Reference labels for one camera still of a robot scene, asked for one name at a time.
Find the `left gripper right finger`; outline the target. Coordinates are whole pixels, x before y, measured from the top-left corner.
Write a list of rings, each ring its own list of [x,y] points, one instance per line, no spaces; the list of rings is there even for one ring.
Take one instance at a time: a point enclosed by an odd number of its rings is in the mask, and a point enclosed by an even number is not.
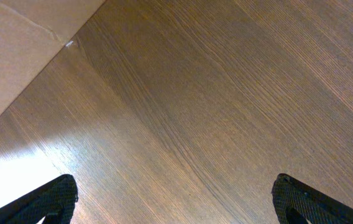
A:
[[[353,224],[353,208],[325,195],[288,174],[278,174],[272,202],[283,224]]]

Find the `brown cardboard box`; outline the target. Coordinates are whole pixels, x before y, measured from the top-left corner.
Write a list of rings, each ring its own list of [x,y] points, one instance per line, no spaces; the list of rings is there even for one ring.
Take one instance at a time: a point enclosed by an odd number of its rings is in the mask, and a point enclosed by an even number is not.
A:
[[[0,0],[0,115],[103,0]]]

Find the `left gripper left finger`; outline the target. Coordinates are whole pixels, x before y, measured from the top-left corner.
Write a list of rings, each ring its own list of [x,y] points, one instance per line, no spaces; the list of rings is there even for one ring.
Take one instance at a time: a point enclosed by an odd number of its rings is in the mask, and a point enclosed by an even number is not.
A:
[[[74,177],[63,174],[0,208],[0,224],[69,224],[78,201]]]

